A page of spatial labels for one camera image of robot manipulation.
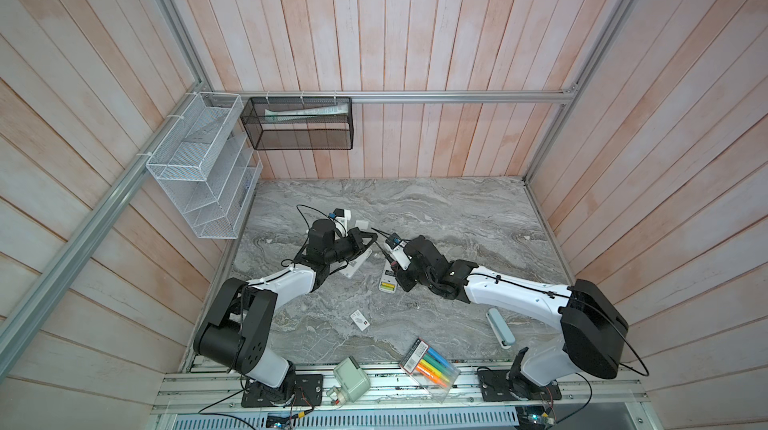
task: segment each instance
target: orange highlighter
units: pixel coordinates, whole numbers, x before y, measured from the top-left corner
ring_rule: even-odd
[[[435,383],[435,384],[437,384],[437,385],[439,385],[439,386],[441,386],[441,387],[444,387],[444,388],[448,388],[448,383],[447,383],[447,382],[444,382],[444,381],[442,380],[442,378],[440,378],[439,376],[437,376],[437,374],[436,374],[435,372],[432,372],[432,371],[430,371],[430,370],[427,368],[427,365],[429,365],[427,362],[425,362],[424,360],[421,360],[421,361],[420,361],[420,362],[417,364],[417,366],[416,366],[416,369],[417,369],[417,370],[419,370],[419,371],[422,373],[422,375],[424,375],[425,377],[427,377],[427,378],[429,379],[429,381],[430,381],[430,382],[432,382],[432,383]]]

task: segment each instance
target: barcode label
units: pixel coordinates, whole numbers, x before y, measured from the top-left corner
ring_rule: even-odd
[[[403,366],[403,369],[408,373],[413,373],[413,369],[416,368],[424,354],[427,353],[427,348],[429,348],[429,345],[424,341],[419,342],[416,346],[416,350],[413,351],[411,357],[408,358],[408,362]]]

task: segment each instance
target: black mounting plate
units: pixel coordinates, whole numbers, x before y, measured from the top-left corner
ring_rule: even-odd
[[[322,375],[293,375],[294,389],[296,391],[296,406],[306,406],[304,398],[313,407],[319,407],[322,401]],[[273,407],[261,391],[261,386],[257,382],[250,383],[243,392],[243,408],[261,408]]]
[[[516,397],[509,389],[509,382],[507,381],[507,370],[478,370],[478,380],[480,381],[480,392],[482,393],[482,400],[484,402],[516,402],[520,398]],[[540,387],[536,390],[531,388],[531,393],[534,395],[542,395],[542,400],[549,400],[549,392],[552,393],[553,400],[561,400],[563,394],[560,392],[560,387],[557,383],[550,383],[546,387]]]

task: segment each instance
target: black wire mesh basket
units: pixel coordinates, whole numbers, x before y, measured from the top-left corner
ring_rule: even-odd
[[[350,98],[262,97],[240,117],[255,149],[352,149]]]

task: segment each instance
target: white remote control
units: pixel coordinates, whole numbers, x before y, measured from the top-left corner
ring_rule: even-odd
[[[397,290],[395,270],[387,261],[384,262],[384,271],[382,271],[382,279],[379,281],[379,290],[385,293],[394,293]]]

